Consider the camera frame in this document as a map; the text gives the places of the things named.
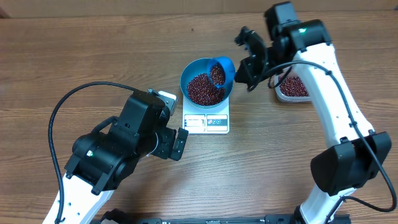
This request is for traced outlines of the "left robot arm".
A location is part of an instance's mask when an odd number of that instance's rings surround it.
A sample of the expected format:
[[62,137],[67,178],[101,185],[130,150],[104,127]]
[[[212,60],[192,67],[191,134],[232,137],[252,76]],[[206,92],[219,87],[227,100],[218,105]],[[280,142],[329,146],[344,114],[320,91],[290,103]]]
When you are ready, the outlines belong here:
[[167,127],[177,101],[165,91],[135,91],[118,117],[80,136],[44,223],[90,223],[143,157],[179,161],[188,131]]

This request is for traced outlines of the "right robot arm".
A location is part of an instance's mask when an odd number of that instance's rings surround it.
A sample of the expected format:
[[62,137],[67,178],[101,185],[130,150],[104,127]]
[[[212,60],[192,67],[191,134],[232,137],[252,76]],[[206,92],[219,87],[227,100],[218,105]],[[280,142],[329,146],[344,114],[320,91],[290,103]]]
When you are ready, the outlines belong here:
[[335,48],[322,21],[302,22],[293,4],[273,5],[264,14],[272,45],[251,29],[235,38],[249,56],[241,61],[235,81],[253,91],[260,82],[296,74],[305,85],[325,134],[326,149],[311,160],[315,185],[291,215],[266,215],[267,223],[349,223],[336,211],[353,193],[378,174],[392,142],[375,132],[357,106],[338,66]]

